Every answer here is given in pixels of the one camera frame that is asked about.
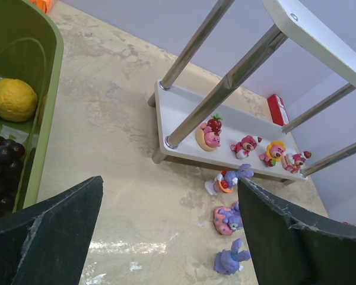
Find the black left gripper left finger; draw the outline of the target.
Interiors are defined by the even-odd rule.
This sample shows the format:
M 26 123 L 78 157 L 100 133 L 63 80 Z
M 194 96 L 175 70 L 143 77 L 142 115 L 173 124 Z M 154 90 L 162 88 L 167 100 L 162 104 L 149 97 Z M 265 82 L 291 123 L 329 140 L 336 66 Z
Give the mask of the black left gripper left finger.
M 0 218 L 0 284 L 78 284 L 102 198 L 95 176 Z

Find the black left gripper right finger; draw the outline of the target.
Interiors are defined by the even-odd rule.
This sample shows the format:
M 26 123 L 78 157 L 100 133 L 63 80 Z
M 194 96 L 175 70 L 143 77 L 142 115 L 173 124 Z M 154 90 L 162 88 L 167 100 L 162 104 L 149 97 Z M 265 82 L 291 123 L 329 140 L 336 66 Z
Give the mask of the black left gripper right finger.
M 245 178 L 241 218 L 259 284 L 356 284 L 356 226 L 320 216 Z

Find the pink bear cake toy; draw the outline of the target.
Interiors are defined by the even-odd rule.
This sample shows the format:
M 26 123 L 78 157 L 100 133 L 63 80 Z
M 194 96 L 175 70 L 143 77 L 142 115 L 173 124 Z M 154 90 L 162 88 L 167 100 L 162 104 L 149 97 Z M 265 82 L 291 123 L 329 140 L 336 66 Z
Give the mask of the pink bear cake toy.
M 296 154 L 288 153 L 282 159 L 282 166 L 290 173 L 297 173 L 301 170 L 306 160 L 308 160 L 311 156 L 312 153 L 309 151 Z

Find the pink bear sunflower toy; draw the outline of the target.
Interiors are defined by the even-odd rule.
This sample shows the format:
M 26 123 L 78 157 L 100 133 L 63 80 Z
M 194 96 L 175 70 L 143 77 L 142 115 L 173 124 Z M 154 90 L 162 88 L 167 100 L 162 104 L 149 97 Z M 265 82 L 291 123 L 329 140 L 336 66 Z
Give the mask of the pink bear sunflower toy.
M 264 162 L 267 167 L 274 167 L 284 157 L 286 150 L 287 148 L 283 141 L 271 141 L 266 151 L 259 155 L 259 159 Z

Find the pink bear santa hat toy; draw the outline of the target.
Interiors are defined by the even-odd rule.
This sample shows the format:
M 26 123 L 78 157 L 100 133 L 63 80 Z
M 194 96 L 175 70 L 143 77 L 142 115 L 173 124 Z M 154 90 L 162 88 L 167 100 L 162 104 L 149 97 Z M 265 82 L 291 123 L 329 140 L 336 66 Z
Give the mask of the pink bear santa hat toy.
M 230 145 L 230 149 L 238 159 L 245 159 L 249 157 L 250 152 L 255 150 L 261 141 L 261 137 L 247 135 L 238 143 Z

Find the pink bear strawberry donut toy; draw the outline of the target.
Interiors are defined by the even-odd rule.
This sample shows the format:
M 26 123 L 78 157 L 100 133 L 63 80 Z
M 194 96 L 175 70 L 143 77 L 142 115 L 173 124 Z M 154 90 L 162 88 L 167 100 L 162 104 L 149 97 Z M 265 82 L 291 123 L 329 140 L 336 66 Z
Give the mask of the pink bear strawberry donut toy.
M 211 152 L 221 146 L 220 133 L 222 117 L 217 113 L 207 122 L 203 122 L 195 132 L 196 142 L 201 149 Z

